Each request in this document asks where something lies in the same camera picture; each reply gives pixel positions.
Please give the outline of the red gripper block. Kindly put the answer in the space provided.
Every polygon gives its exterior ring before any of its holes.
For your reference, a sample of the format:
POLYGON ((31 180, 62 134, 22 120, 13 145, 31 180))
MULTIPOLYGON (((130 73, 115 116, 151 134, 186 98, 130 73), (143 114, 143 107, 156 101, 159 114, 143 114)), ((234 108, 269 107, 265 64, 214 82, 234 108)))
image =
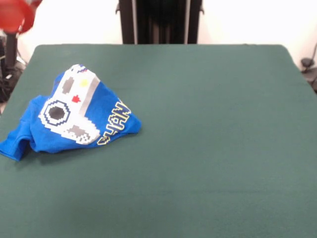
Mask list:
POLYGON ((6 66, 15 66, 17 36, 33 27, 35 20, 34 0, 1 0, 0 29, 6 32, 6 66))

